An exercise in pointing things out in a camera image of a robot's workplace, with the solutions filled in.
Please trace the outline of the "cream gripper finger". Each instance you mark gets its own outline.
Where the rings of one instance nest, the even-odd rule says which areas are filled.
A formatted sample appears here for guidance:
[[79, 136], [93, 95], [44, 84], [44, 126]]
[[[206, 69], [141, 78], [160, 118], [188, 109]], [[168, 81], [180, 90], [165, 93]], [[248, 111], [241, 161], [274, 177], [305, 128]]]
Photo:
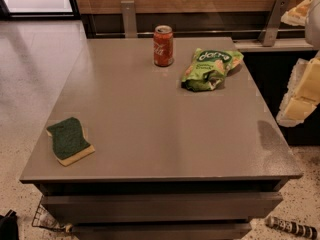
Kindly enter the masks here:
[[313, 0], [303, 0], [296, 7], [286, 11], [281, 16], [281, 22], [290, 26], [306, 26], [311, 24], [311, 11]]
[[320, 58], [299, 59], [292, 69], [287, 88], [276, 121], [283, 127], [295, 127], [320, 104]]

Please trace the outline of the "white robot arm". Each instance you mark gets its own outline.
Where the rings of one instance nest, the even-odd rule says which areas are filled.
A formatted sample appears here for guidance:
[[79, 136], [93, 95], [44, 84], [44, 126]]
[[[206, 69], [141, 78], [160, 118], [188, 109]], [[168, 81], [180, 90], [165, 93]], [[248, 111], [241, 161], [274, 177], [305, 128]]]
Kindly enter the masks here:
[[[320, 48], [320, 0], [304, 0], [285, 12], [281, 21], [305, 27], [306, 42]], [[313, 113], [320, 104], [320, 57], [299, 59], [294, 65], [276, 121], [283, 127], [295, 127]]]

